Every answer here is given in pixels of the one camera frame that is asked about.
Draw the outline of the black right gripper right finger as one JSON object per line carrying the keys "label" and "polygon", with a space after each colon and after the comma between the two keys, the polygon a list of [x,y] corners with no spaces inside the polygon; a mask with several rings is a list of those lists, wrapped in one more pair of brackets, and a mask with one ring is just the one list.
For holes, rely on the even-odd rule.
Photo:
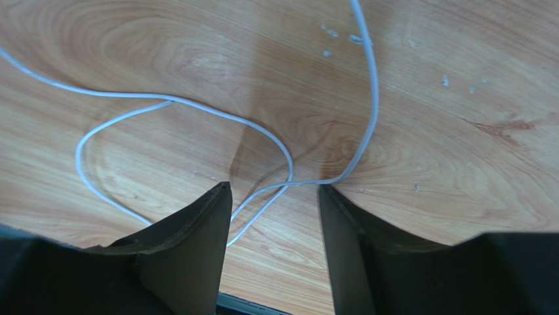
{"label": "black right gripper right finger", "polygon": [[318,206],[336,314],[557,314],[558,234],[416,236],[330,185]]}

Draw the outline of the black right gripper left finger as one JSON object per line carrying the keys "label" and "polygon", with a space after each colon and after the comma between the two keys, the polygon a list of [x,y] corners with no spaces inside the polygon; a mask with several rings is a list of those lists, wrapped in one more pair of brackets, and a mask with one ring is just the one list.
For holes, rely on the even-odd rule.
{"label": "black right gripper left finger", "polygon": [[214,314],[232,212],[220,182],[111,245],[1,227],[2,314]]}

